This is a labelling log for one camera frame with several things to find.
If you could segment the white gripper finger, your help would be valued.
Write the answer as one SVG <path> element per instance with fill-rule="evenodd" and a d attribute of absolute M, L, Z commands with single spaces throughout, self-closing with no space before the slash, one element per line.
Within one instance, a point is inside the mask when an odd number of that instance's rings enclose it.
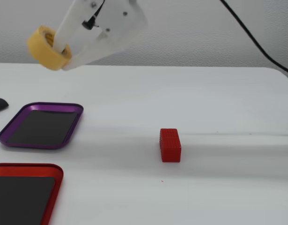
<path fill-rule="evenodd" d="M 62 69 L 68 71 L 78 68 L 113 55 L 128 46 L 129 39 L 126 37 L 113 39 L 108 35 L 99 35 L 94 41 L 85 45 L 78 54 L 74 55 Z"/>
<path fill-rule="evenodd" d="M 62 53 L 82 23 L 90 20 L 102 4 L 103 0 L 74 0 L 56 31 L 53 49 Z"/>

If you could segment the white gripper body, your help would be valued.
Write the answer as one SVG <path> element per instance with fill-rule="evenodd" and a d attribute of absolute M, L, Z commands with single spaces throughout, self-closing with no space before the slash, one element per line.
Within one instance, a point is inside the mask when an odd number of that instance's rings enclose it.
<path fill-rule="evenodd" d="M 113 39 L 128 38 L 129 45 L 146 26 L 146 16 L 136 0 L 104 0 L 94 16 L 84 21 L 85 29 L 99 28 L 100 35 Z"/>

